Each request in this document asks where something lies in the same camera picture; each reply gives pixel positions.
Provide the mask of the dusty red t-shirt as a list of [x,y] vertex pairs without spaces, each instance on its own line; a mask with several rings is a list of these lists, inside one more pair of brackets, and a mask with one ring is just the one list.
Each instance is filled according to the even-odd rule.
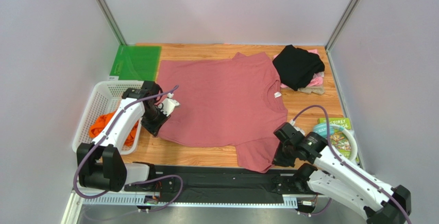
[[160,63],[157,84],[176,87],[179,106],[159,138],[189,147],[235,147],[238,165],[265,173],[279,145],[274,131],[288,110],[280,78],[265,53],[231,59]]

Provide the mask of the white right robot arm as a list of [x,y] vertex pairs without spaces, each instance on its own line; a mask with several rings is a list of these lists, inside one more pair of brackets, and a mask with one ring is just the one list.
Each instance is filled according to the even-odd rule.
[[284,123],[274,135],[280,141],[275,165],[305,162],[293,174],[293,187],[298,191],[323,194],[355,211],[367,223],[410,223],[411,192],[406,187],[393,187],[357,167],[319,132],[304,135]]

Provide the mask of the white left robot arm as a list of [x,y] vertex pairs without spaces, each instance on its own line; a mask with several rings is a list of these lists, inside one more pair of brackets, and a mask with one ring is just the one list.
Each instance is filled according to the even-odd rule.
[[175,104],[173,93],[179,86],[163,91],[153,81],[143,82],[141,88],[128,88],[119,107],[102,132],[90,143],[76,150],[78,166],[73,188],[82,198],[92,199],[108,192],[119,192],[125,185],[149,184],[148,163],[124,163],[120,151],[136,123],[146,120],[146,129],[154,136],[170,118],[165,108]]

